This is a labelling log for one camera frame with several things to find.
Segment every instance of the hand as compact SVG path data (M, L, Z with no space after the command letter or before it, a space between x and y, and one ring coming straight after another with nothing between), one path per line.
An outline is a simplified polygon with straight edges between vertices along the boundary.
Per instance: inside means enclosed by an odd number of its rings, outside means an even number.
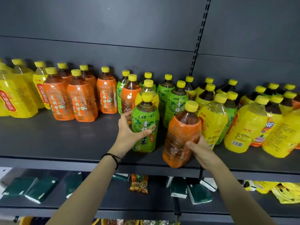
M224 164L208 146L208 143L202 134L200 135L198 144L187 141L185 145L194 152L196 159L205 170L212 172L215 167L219 167Z
M119 133L117 139L108 151L122 158L140 139L152 133L152 130L143 130L141 132L132 132L129 128L128 121L131 121L132 110L123 113L119 119Z

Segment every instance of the barcode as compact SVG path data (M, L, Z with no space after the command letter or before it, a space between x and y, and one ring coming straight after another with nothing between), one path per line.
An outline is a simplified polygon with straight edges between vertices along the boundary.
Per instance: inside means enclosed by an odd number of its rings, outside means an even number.
M243 146L243 143L240 143L240 142L235 141L235 140L232 141L232 144L235 145L235 146L238 146L238 147L242 147Z

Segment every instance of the gray wall panel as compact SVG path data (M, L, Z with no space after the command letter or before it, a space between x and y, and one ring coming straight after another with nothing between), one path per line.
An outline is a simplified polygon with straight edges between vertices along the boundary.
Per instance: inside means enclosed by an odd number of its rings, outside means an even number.
M300 65L289 62L198 55L193 77L196 86L203 84L205 77L212 77L217 88L233 78L238 80L237 90L245 93L269 82L300 85L299 72Z
M207 0L1 0L0 35L194 51Z
M300 64L300 0L212 0L198 53Z
M131 70L138 80L148 71L156 83L161 83L166 73L173 74L174 81L185 79L193 52L0 37L0 57L9 65L11 58L26 59L33 69L37 60L52 62L55 67L57 62L71 63L71 68L89 64L96 72L101 66L110 66L118 77L122 70Z

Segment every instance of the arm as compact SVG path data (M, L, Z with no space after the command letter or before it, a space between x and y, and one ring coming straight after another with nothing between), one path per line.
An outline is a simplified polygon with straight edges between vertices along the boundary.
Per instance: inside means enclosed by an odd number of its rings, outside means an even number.
M127 124L127 121L131 121L131 114L132 111L121 115L116 142L108 151L108 153L120 158L122 158L138 140L152 133L151 130L133 133ZM47 222L47 225L92 224L115 168L115 160L111 156L104 156L71 197L55 212Z
M203 136L198 144L188 141L186 146L194 152L200 165L213 175L221 198L235 224L276 224L210 149Z

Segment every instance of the yellow bottle cap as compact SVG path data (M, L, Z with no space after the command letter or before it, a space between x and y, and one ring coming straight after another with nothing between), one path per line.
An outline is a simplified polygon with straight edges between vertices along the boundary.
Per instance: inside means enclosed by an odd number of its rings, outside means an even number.
M227 92L226 96L230 100L236 100L236 98L238 97L238 94L234 91L229 91L229 92Z
M153 80L144 80L144 86L147 88L153 87Z
M255 99L255 102L266 105L269 102L269 98L263 95L258 95Z
M279 87L279 84L276 84L276 83L269 83L269 86L268 88L270 89L277 89Z
M184 87L185 87L185 81L183 81L183 80L178 80L178 81L177 81L177 87L178 87L178 88L184 88Z
M14 65L24 65L24 62L22 59L12 59L11 60Z
M284 88L285 88L286 90L294 90L295 87L296 87L296 85L291 85L291 84L286 84L286 85L284 86Z
M88 71L88 65L80 65L79 68L82 71Z
M151 102L153 99L153 95L151 92L143 92L142 94L142 100L144 102Z
M68 68L68 65L64 62L60 62L57 64L58 68L60 69L67 69Z
M205 89L207 91L214 91L215 88L216 88L216 86L213 85L213 84L207 84L206 87L205 87Z
M194 80L194 78L193 78L192 76L187 76L187 77L185 78L185 81L188 82L188 83L192 83L193 80Z
M55 67L48 67L48 68L46 68L46 73L48 75L55 75L55 74L57 74L57 70Z
M228 84L232 85L232 86L235 86L236 84L238 83L237 80L234 80L234 79L230 79Z
M73 76L81 76L82 75L81 70L71 70L71 73Z
M226 100L227 100L227 97L226 97L226 95L224 95L224 94L216 94L216 97L215 97L215 99L214 99L214 101L216 101L217 103L224 103L224 102L226 102Z
M35 61L36 67L46 67L46 64L43 61Z
M102 66L101 67L101 71L104 73L109 73L110 72L110 68L108 66Z
M189 100L185 103L185 109L189 112L196 112L198 109L198 103L192 100Z
M288 99L293 99L296 97L296 93L291 92L291 91L287 91L284 93L283 97L288 98Z
M255 87L255 91L258 92L258 93L264 93L265 90L266 90L266 88L263 87L263 86L256 86Z
M152 77L151 72L145 72L145 78L150 79Z
M123 76L129 76L129 74L130 74L130 71L129 71L129 70L123 70L123 71L122 71L122 75L123 75Z
M212 84L213 82L214 82L213 78L210 78L210 77L205 78L205 83Z
M129 74L128 75L128 80L130 80L130 81L137 81L137 76L135 74Z
M7 70L6 64L0 63L0 70Z
M283 100L283 97L281 95L272 95L270 98L270 101L273 103L281 103Z
M172 80L172 74L165 74L165 80Z

